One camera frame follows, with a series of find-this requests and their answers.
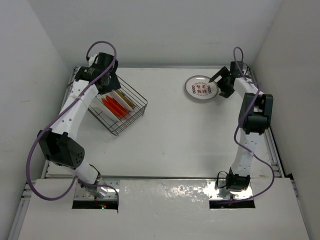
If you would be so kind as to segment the orange plate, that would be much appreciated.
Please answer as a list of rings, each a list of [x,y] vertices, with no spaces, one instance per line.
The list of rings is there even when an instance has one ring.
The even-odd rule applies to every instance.
[[[127,111],[126,111],[119,103],[117,103],[112,97],[110,97],[110,96],[107,95],[107,96],[105,97],[105,99],[107,99],[108,102],[111,102],[111,103],[117,105],[119,108],[121,108],[121,109],[122,109],[123,111],[125,111],[126,114],[127,114]]]
[[[126,115],[125,111],[123,111],[121,108],[119,108],[114,103],[107,101],[107,99],[102,98],[101,101],[102,101],[103,105],[106,108],[108,108],[118,118],[123,118]]]

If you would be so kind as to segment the orange plate front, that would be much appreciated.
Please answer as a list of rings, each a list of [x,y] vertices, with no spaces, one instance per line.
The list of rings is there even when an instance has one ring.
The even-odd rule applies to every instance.
[[[108,108],[118,118],[123,118],[126,115],[125,111],[123,111],[121,108],[119,108],[114,103],[107,101],[107,99],[102,98],[101,101],[102,101],[103,105],[106,108]]]

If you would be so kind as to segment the dark plate with gold pattern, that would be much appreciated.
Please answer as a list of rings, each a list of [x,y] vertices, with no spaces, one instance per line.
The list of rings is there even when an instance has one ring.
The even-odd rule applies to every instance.
[[[136,107],[135,104],[129,98],[127,98],[122,91],[116,90],[116,92],[132,109]]]

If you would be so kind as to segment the white plate with red characters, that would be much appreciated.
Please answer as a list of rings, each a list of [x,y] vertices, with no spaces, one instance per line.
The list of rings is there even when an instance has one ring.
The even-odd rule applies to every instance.
[[[215,98],[219,88],[216,82],[210,82],[208,76],[194,75],[185,81],[184,92],[189,100],[204,103]]]

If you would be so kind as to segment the white plate with teal rim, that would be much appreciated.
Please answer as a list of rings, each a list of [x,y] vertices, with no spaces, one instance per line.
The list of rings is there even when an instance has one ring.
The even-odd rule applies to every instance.
[[[112,92],[112,97],[127,111],[133,112],[133,108],[115,91]]]

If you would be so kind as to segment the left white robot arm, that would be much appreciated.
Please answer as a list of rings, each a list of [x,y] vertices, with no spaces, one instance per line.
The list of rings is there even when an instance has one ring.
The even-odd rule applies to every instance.
[[[61,117],[41,136],[39,146],[46,160],[68,169],[85,185],[94,185],[99,171],[85,159],[85,149],[77,143],[80,124],[97,95],[118,90],[118,61],[100,52],[87,58],[74,75],[71,91],[60,111]]]

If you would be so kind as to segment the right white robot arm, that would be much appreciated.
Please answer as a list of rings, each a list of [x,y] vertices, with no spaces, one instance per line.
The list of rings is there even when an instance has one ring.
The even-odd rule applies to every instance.
[[[232,61],[230,68],[224,66],[209,82],[216,83],[221,97],[227,99],[238,93],[242,99],[233,136],[238,145],[236,157],[226,173],[225,184],[216,182],[219,189],[242,192],[249,187],[253,159],[261,161],[255,150],[261,136],[271,125],[274,97],[263,93],[252,81],[247,81],[242,61]]]

